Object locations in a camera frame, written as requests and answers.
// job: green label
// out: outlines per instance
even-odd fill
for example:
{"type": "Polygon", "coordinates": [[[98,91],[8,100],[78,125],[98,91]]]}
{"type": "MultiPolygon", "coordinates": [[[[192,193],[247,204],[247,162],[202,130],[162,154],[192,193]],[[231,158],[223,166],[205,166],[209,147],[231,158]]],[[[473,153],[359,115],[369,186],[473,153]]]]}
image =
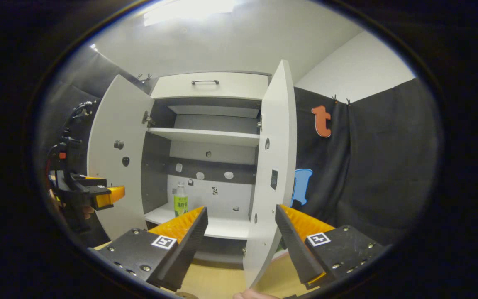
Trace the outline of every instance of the green label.
{"type": "Polygon", "coordinates": [[[184,215],[188,212],[188,197],[174,197],[174,216],[184,215]]]}

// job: blue letter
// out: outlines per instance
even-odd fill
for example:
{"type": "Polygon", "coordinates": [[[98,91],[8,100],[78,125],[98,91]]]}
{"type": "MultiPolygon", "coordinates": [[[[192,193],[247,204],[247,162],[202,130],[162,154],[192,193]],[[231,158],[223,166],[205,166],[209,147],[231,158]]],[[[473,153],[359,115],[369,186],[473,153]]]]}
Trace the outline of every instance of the blue letter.
{"type": "Polygon", "coordinates": [[[293,201],[299,201],[302,206],[307,203],[305,199],[305,192],[307,191],[307,184],[309,184],[309,178],[313,175],[311,169],[296,169],[294,171],[294,190],[293,201]]]}

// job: hand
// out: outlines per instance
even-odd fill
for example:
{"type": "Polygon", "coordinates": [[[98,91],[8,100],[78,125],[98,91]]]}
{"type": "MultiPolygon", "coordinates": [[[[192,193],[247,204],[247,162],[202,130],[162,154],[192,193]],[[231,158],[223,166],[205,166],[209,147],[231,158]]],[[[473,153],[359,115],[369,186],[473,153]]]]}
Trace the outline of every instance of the hand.
{"type": "MultiPolygon", "coordinates": [[[[50,195],[51,199],[53,200],[53,204],[57,208],[57,211],[60,212],[60,208],[65,207],[66,204],[62,204],[61,202],[56,200],[55,194],[53,193],[53,190],[51,190],[51,189],[49,190],[49,195],[50,195]]],[[[91,206],[83,206],[82,207],[82,213],[84,214],[84,219],[90,219],[91,214],[93,212],[95,212],[95,210],[91,206]]]]}
{"type": "Polygon", "coordinates": [[[279,299],[267,294],[258,293],[252,289],[247,289],[243,293],[234,294],[233,299],[279,299]]]}

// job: white sticker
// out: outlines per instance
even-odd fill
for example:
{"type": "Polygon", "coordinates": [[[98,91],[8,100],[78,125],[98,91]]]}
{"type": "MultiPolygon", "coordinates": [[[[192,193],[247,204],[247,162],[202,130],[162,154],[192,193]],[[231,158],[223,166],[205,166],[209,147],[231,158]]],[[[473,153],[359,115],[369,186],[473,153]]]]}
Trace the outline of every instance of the white sticker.
{"type": "Polygon", "coordinates": [[[307,236],[307,239],[313,246],[319,246],[331,242],[331,240],[324,235],[324,233],[315,233],[314,235],[307,236]]]}
{"type": "Polygon", "coordinates": [[[176,242],[175,238],[159,236],[158,238],[156,238],[156,240],[154,240],[154,242],[152,242],[151,245],[169,250],[171,249],[171,247],[174,245],[175,242],[176,242]]]}

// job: drawer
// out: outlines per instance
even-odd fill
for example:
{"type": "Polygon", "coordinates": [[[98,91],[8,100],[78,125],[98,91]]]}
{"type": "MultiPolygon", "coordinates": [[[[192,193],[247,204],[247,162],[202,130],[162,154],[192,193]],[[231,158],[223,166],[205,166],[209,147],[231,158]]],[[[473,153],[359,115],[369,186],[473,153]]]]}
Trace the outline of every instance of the drawer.
{"type": "Polygon", "coordinates": [[[151,97],[230,97],[262,100],[268,76],[233,72],[177,74],[158,78],[151,97]]]}

